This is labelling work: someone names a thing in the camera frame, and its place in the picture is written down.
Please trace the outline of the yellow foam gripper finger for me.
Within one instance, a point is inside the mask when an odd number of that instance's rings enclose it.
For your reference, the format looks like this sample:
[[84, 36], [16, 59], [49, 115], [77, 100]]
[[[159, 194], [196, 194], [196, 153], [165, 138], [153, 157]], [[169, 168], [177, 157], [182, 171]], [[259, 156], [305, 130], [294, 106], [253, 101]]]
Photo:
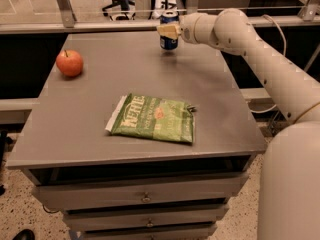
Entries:
[[181, 35], [180, 25], [177, 23], [161, 24], [157, 27], [157, 32], [162, 37], [176, 40]]

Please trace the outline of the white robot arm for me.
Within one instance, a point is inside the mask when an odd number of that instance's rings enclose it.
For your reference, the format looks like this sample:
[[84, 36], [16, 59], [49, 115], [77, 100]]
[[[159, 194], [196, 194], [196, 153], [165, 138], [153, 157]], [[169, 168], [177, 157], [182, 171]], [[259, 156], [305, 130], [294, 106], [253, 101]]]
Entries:
[[183, 15], [157, 31], [247, 63], [287, 122], [264, 153], [257, 240], [320, 240], [320, 83], [264, 41], [235, 8]]

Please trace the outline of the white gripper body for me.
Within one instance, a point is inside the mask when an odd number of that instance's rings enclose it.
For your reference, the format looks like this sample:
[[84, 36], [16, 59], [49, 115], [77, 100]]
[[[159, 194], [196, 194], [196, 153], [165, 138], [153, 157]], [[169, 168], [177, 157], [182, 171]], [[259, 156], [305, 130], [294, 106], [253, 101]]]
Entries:
[[185, 42], [197, 44], [197, 40], [195, 38], [195, 26], [199, 17], [199, 13], [192, 13], [180, 17], [181, 37]]

